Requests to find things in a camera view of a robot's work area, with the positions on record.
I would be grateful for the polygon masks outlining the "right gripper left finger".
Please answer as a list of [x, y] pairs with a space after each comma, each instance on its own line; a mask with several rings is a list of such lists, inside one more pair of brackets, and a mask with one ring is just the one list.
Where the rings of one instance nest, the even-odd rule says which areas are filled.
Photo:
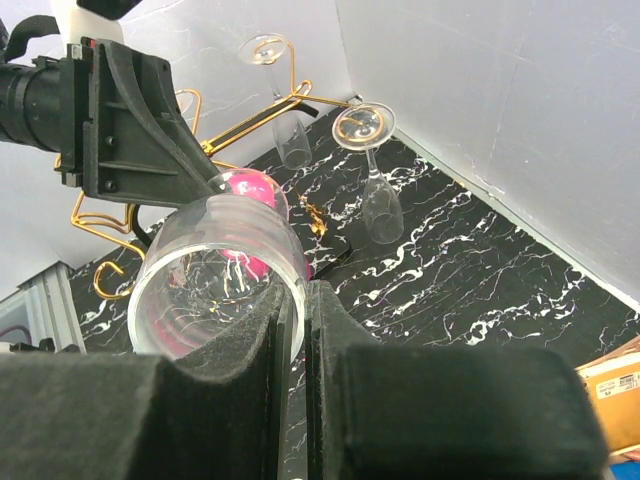
[[273, 479], [284, 289], [178, 360], [8, 353], [5, 479]]

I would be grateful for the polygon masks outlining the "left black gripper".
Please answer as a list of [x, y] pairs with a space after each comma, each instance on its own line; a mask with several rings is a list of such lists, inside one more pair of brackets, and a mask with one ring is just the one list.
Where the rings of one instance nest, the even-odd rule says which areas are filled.
[[114, 41], [83, 37], [61, 59], [32, 61], [29, 134], [60, 155], [62, 183], [92, 198], [180, 207], [220, 191], [169, 62]]

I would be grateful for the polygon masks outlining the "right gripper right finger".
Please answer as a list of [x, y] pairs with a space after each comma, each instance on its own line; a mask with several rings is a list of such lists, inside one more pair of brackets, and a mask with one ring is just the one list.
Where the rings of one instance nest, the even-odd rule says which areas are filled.
[[602, 477], [604, 434], [556, 352], [385, 344], [325, 281], [305, 309], [310, 478]]

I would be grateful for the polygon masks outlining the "pink plastic wine glass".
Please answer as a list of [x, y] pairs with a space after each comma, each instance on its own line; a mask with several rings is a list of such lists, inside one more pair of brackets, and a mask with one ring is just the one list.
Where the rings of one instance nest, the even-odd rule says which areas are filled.
[[231, 169], [216, 181], [222, 193], [215, 198], [223, 205], [214, 211], [230, 215], [223, 224], [221, 254], [247, 280], [265, 284], [274, 278], [289, 288], [295, 305], [292, 351], [297, 352], [304, 334], [304, 288], [312, 270], [289, 223], [288, 200], [273, 178], [255, 169]]

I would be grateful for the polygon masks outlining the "clear wine glass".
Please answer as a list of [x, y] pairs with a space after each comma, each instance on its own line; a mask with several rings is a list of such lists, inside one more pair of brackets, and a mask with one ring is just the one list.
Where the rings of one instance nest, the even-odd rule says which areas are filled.
[[404, 220], [397, 193], [377, 165], [376, 149], [391, 139], [396, 126], [394, 112], [381, 103], [351, 105], [332, 126], [334, 140], [353, 152], [364, 152], [368, 178], [362, 194], [362, 214], [371, 239], [382, 245], [397, 241]]
[[214, 211], [223, 205], [215, 198], [221, 193], [179, 208], [149, 247], [127, 310], [135, 353], [181, 358], [244, 320], [270, 286], [290, 292], [274, 278], [247, 280], [222, 256], [230, 215]]
[[239, 48], [239, 57], [246, 63], [259, 66], [270, 85], [273, 102], [279, 113], [269, 121], [277, 152], [284, 167], [298, 170], [312, 159], [304, 126], [297, 113], [286, 106], [276, 75], [276, 63], [284, 55], [287, 41], [281, 34], [259, 34], [246, 40]]

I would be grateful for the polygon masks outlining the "gold wire wine glass rack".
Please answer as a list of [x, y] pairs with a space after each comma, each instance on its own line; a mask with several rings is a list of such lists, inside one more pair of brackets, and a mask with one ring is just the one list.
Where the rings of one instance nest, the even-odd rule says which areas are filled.
[[[121, 234], [135, 233], [146, 247], [152, 241], [140, 233], [138, 211], [141, 205], [181, 208], [201, 198], [220, 193], [236, 193], [227, 187], [213, 157], [251, 132], [276, 122], [276, 147], [292, 154], [294, 140], [307, 140], [304, 128], [282, 126], [279, 118], [304, 110], [311, 116], [316, 109], [305, 101], [343, 108], [332, 126], [337, 143], [347, 150], [368, 152], [386, 142], [395, 127], [394, 114], [384, 105], [351, 105], [309, 95], [311, 80], [295, 85], [295, 48], [279, 34], [257, 35], [241, 46], [245, 63], [269, 67], [289, 54], [287, 96], [276, 95], [274, 102], [233, 128], [204, 142], [194, 132], [200, 116], [201, 95], [195, 90], [175, 92], [168, 62], [134, 51], [115, 41], [83, 38], [68, 45], [69, 58], [60, 60], [62, 146], [54, 164], [63, 184], [79, 188], [71, 212], [71, 224], [87, 233], [131, 250], [143, 261], [147, 253], [95, 227]], [[196, 97], [193, 128], [181, 115], [176, 93]], [[240, 167], [230, 167], [239, 171]], [[121, 221], [102, 212], [82, 211], [85, 197], [125, 205]]]

